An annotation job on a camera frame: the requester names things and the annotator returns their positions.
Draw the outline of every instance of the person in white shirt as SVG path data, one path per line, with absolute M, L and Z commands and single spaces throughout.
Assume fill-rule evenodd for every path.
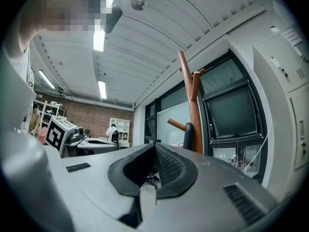
M 44 30 L 70 31 L 74 28 L 74 30 L 94 31 L 94 25 L 99 24 L 104 27 L 101 8 L 104 7 L 105 1 L 28 0 L 8 30 L 0 48 L 0 61 L 6 65 L 0 68 L 0 76 L 3 80 L 6 76 L 14 76 L 11 70 L 7 69 L 11 66 L 30 89 L 33 89 L 34 78 L 29 57 L 29 44 L 32 38 Z M 24 105 L 27 109 L 22 109 L 24 114 L 20 117 L 22 120 L 25 116 L 27 117 L 26 127 L 29 127 L 32 101 Z
M 106 136 L 108 136 L 108 141 L 112 141 L 112 135 L 115 131 L 119 132 L 115 124 L 112 124 L 112 126 L 107 129 Z

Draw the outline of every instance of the ceiling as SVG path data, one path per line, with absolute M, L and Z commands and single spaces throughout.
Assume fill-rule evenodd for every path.
M 132 0 L 114 0 L 123 16 L 105 40 L 104 52 L 93 50 L 91 32 L 43 32 L 30 45 L 35 90 L 132 108 L 177 59 L 205 34 L 255 0 L 148 0 L 143 11 Z M 38 74 L 43 70 L 57 86 L 52 91 Z M 107 99 L 97 81 L 105 81 Z

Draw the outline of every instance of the black vent grille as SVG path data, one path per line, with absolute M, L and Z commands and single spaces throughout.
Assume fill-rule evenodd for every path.
M 180 176 L 183 166 L 177 159 L 159 148 L 157 148 L 156 153 L 160 181 L 161 185 L 164 186 Z
M 302 69 L 298 69 L 296 72 L 298 74 L 299 79 L 303 79 L 304 77 L 306 77 Z
M 264 213 L 242 192 L 237 185 L 230 185 L 224 191 L 233 202 L 245 222 L 250 225 L 264 216 Z

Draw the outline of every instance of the brick wall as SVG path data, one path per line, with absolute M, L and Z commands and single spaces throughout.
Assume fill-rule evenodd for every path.
M 55 101 L 63 104 L 63 107 L 66 108 L 65 117 L 67 120 L 84 130 L 89 129 L 93 138 L 106 137 L 105 133 L 111 118 L 130 120 L 129 143 L 132 146 L 134 112 L 70 101 L 47 94 L 42 95 L 42 102 Z

